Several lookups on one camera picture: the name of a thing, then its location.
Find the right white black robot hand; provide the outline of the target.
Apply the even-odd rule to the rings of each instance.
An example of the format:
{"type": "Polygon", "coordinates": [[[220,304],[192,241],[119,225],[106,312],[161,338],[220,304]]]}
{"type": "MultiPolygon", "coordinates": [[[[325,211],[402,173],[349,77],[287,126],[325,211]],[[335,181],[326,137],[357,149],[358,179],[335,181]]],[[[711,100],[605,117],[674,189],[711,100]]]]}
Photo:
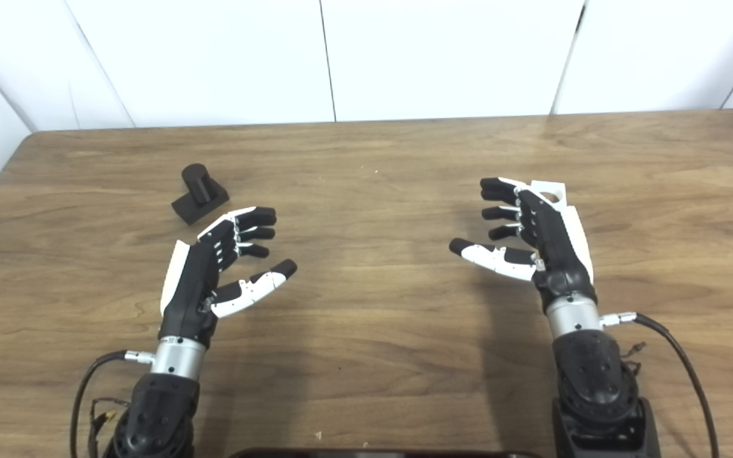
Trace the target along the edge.
{"type": "Polygon", "coordinates": [[[506,220],[489,230],[489,240],[515,237],[527,249],[454,238],[450,252],[503,277],[533,283],[544,310],[568,298],[598,302],[589,244],[576,207],[547,199],[533,183],[505,177],[485,177],[480,188],[484,200],[498,203],[481,211],[483,219],[506,220]]]}

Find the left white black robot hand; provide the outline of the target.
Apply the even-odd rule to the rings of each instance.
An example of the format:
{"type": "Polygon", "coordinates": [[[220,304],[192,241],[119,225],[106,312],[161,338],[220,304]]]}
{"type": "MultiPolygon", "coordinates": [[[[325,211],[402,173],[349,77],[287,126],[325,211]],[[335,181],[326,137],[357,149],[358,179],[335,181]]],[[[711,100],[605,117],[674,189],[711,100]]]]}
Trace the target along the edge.
{"type": "Polygon", "coordinates": [[[272,207],[226,212],[198,234],[194,244],[175,243],[160,299],[158,337],[197,342],[209,349],[220,319],[252,307],[279,289],[296,271],[291,259],[248,279],[220,284],[220,276],[239,258],[267,258],[270,250],[255,244],[276,235],[272,207]]]}

